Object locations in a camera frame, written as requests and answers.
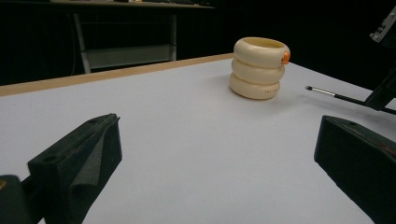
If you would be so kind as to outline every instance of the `table edge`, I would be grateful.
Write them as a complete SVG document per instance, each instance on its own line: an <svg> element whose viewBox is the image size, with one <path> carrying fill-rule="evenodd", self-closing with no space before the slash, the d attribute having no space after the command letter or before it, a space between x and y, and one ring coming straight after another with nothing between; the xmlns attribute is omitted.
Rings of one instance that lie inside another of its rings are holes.
<svg viewBox="0 0 396 224"><path fill-rule="evenodd" d="M174 8L213 8L203 7L199 5L185 4L169 4L154 2L116 2L116 1L100 1L100 0L50 0L52 4L68 4L68 5L86 5L86 6L121 6L121 7L174 7Z"/></svg>
<svg viewBox="0 0 396 224"><path fill-rule="evenodd" d="M75 75L71 77L57 77L51 79L44 79L32 82L24 82L17 84L10 84L0 86L0 96L8 96L21 94L32 91L43 91L55 89L60 87L72 86L82 83L106 80L117 77L128 77L133 75L140 75L149 72L157 72L172 68L194 65L198 63L210 63L214 61L231 59L233 53L205 56L200 58L186 59L167 63L154 63L149 65L141 65L135 67L128 67L122 69L109 70L105 72L97 72L83 75Z"/></svg>

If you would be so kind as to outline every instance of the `cream ring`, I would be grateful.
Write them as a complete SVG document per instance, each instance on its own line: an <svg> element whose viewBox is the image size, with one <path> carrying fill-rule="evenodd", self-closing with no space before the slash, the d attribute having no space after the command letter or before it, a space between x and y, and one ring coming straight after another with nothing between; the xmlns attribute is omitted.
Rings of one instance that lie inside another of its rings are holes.
<svg viewBox="0 0 396 224"><path fill-rule="evenodd" d="M262 37L245 37L236 41L233 53L240 61L257 67L275 68L287 64L288 46L277 40Z"/></svg>
<svg viewBox="0 0 396 224"><path fill-rule="evenodd" d="M234 73L230 75L230 87L241 96L254 100L267 100L273 98L280 89L280 83L272 85L259 85L246 82L238 78Z"/></svg>
<svg viewBox="0 0 396 224"><path fill-rule="evenodd" d="M278 82L285 75L283 64L276 68L263 68L242 63L237 58L233 58L232 70L242 80L266 85Z"/></svg>

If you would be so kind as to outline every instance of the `orange sticker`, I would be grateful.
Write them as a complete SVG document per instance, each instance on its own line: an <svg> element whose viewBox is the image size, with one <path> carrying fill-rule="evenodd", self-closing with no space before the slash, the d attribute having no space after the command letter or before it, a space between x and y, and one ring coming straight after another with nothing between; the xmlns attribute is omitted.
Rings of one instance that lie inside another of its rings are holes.
<svg viewBox="0 0 396 224"><path fill-rule="evenodd" d="M288 64L289 63L289 59L290 59L290 53L285 52L285 54L283 55L282 58L282 64Z"/></svg>

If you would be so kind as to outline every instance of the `ring stack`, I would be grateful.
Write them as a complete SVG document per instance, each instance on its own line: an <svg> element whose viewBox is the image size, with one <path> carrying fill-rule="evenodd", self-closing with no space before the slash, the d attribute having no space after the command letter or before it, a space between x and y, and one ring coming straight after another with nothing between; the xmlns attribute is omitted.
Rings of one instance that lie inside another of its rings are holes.
<svg viewBox="0 0 396 224"><path fill-rule="evenodd" d="M290 59L288 46L273 39L245 37L235 43L233 54L229 79L233 91L256 100L276 96Z"/></svg>

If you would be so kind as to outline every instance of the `white table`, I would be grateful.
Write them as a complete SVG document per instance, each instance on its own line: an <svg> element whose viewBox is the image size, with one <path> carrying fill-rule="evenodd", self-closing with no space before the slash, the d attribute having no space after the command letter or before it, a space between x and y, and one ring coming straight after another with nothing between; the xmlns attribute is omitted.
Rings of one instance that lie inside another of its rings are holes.
<svg viewBox="0 0 396 224"><path fill-rule="evenodd" d="M255 101L230 90L230 74L226 57L2 96L1 174L24 179L38 153L116 113L123 160L84 223L373 223L314 162L318 130L329 115L395 141L395 117L304 87L371 91L289 63L278 95Z"/></svg>

